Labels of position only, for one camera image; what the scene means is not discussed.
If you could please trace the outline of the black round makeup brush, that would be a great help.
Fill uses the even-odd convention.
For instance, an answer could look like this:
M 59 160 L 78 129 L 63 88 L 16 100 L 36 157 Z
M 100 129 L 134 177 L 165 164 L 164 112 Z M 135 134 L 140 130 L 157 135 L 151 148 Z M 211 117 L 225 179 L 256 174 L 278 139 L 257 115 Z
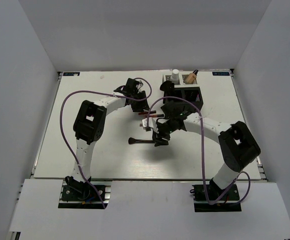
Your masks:
M 135 139 L 133 137 L 130 137 L 128 139 L 128 144 L 133 145 L 133 144 L 154 144 L 155 142 L 153 140 L 149 139 Z

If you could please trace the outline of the black fan makeup brush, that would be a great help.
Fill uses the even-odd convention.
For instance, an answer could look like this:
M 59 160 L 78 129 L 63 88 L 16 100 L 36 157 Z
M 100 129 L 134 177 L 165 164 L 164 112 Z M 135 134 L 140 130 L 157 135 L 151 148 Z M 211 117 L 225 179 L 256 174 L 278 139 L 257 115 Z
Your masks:
M 164 92 L 165 97 L 173 97 L 175 94 L 175 84 L 172 81 L 164 81 L 160 85 L 160 91 Z

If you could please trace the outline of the white jar cap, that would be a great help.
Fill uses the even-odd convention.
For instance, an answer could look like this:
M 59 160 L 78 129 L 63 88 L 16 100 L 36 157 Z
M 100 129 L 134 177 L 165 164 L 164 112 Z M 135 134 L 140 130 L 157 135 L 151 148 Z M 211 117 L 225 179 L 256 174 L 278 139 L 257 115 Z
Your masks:
M 173 69 L 172 70 L 171 78 L 173 78 L 173 79 L 178 79 L 179 78 L 179 70 L 178 69 Z

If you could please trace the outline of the foundation bottle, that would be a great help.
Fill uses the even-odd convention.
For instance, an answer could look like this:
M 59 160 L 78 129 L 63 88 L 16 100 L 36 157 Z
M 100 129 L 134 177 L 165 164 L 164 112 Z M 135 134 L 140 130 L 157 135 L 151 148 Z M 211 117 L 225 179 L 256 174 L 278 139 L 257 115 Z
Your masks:
M 198 74 L 198 70 L 196 69 L 186 77 L 186 79 L 184 80 L 184 83 L 187 85 L 194 84 L 197 78 L 197 74 Z

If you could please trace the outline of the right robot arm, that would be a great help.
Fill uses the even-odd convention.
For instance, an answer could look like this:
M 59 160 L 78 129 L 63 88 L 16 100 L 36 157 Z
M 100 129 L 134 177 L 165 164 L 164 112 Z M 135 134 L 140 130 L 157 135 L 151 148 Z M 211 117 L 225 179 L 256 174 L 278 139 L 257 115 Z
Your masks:
M 218 200 L 228 194 L 228 186 L 261 153 L 248 126 L 242 121 L 229 124 L 201 117 L 193 110 L 170 110 L 166 106 L 162 110 L 165 114 L 164 122 L 151 117 L 142 121 L 144 129 L 152 130 L 155 146 L 166 146 L 170 134 L 178 130 L 200 134 L 219 144 L 224 163 L 210 180 L 211 195 Z

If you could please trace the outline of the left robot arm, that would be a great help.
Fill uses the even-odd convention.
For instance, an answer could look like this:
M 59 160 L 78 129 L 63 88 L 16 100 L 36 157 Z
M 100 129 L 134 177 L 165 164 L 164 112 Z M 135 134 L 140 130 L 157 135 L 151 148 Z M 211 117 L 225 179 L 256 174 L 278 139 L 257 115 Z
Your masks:
M 103 135 L 107 115 L 125 106 L 131 106 L 136 113 L 149 110 L 148 96 L 141 90 L 144 83 L 148 81 L 141 77 L 129 78 L 125 85 L 118 87 L 113 93 L 78 90 L 64 99 L 59 117 L 60 131 L 75 159 L 72 174 L 65 177 L 65 182 L 73 188 L 73 193 L 79 199 L 84 200 L 90 195 L 92 154 L 96 142 Z M 76 151 L 73 151 L 64 134 L 62 117 L 66 101 L 78 93 L 91 93 L 104 98 L 94 102 L 88 100 L 82 102 L 73 125 L 76 138 Z

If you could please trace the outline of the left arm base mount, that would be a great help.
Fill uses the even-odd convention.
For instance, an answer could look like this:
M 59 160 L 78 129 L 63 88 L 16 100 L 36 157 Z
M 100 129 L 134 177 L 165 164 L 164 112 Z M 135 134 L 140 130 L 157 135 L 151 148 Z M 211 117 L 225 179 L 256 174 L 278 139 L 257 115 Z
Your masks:
M 94 186 L 98 193 L 90 185 L 87 185 L 87 192 L 79 193 L 63 182 L 58 208 L 104 210 L 110 200 L 111 185 L 108 185 L 109 183 L 95 182 Z

